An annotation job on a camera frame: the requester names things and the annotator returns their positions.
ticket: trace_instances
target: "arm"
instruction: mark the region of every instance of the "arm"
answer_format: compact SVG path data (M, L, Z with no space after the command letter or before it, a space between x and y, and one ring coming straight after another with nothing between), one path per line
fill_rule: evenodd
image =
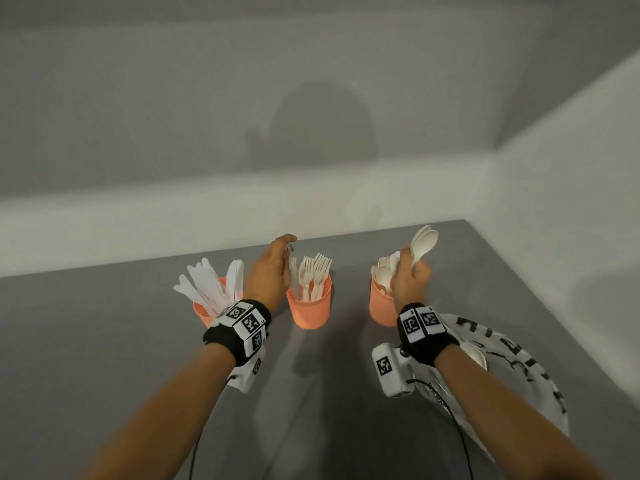
M420 305L431 277L422 261L411 266L409 249L392 280L396 311ZM434 333L409 342L401 319L402 347L435 366L496 464L512 480L603 480L604 475L542 414L468 357L458 341Z
M458 346L435 365L495 462L510 479L603 480L604 475L542 414Z
M246 279L245 299L256 300L273 313L289 286L287 247L296 239L285 234L271 243ZM204 346L102 447L80 478L172 479L196 443L236 357L218 343Z

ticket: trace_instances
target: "cup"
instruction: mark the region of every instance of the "cup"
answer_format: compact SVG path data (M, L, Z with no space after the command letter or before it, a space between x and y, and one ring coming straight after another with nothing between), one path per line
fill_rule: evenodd
M227 278L220 278L220 283L222 283L224 286L227 286ZM209 328L211 326L211 321L215 317L210 317L207 311L204 309L204 306L199 303L194 303L193 311L195 311L196 315L200 317L200 320L202 320L202 323L204 323L205 327Z
M395 327L398 314L394 299L378 288L375 279L371 279L371 294L369 295L369 314L380 325Z
M322 298L315 301L300 301L293 297L291 288L287 290L287 299L293 315L293 321L300 328L313 330L320 328L329 320L331 310L331 276L324 282Z

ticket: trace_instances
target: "forearm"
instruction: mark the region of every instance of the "forearm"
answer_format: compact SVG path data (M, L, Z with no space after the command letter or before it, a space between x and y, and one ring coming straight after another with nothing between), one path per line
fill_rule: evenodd
M100 451L85 480L172 479L187 458L235 367L210 344L167 383Z
M445 348L435 365L476 434L508 478L604 478L558 428L459 347Z

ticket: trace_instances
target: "black cable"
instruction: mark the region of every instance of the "black cable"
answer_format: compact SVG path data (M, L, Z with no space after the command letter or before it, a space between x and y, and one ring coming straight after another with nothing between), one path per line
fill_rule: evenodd
M429 390L431 391L431 393L436 397L438 402L440 404L442 404L447 409L449 414L451 415L451 419L453 420L453 424L456 425L456 428L457 428L458 432L460 433L460 439L462 440L462 446L465 449L465 455L467 457L467 466L469 467L469 477L471 478L471 480L474 480L474 471L471 469L471 459L469 459L469 451L467 450L467 443L465 441L465 432L462 431L462 428L458 424L458 421L456 421L456 417L453 416L453 412L451 411L451 408L449 407L447 402L442 398L442 396L438 394L436 389L434 389L433 386L430 383L425 382L425 381L421 381L420 379L409 379L406 383L407 384L413 384L414 382L420 382L420 384L424 384L425 386L427 386L429 388Z
M235 379L237 376L229 376L228 379L225 382L225 386L227 384L229 384L229 381L231 379ZM189 480L192 479L193 477L193 466L196 463L196 451L198 451L198 445L200 444L200 439L202 437L202 432L204 431L204 428L202 428L202 431L200 432L200 434L198 435L198 439L196 440L196 444L193 446L193 451L191 452L191 466L189 467Z

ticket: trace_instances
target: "hand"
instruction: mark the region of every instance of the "hand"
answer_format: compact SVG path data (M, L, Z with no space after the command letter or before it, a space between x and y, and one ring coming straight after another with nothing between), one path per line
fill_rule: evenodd
M431 268L427 263L420 260L412 268L412 259L409 247L402 248L396 275L391 279L391 290L394 292L394 304L398 313L409 303L424 302L424 294L431 277Z
M292 234L284 234L271 243L269 249L255 262L244 283L244 299L254 299L273 313L289 288L288 246L297 241Z

